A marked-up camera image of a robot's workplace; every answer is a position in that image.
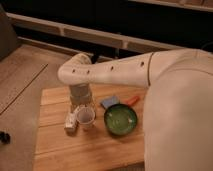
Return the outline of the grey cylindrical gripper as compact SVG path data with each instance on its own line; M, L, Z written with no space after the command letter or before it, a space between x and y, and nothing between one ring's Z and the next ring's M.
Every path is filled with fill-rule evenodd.
M70 100L73 106L89 105L92 103L92 92L88 84L72 85L70 89Z

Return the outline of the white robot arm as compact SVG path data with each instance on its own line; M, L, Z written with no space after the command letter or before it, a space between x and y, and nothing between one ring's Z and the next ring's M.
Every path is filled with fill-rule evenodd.
M58 70L68 85L146 87L146 171L213 171L213 54L200 49L151 52L93 64L82 53Z

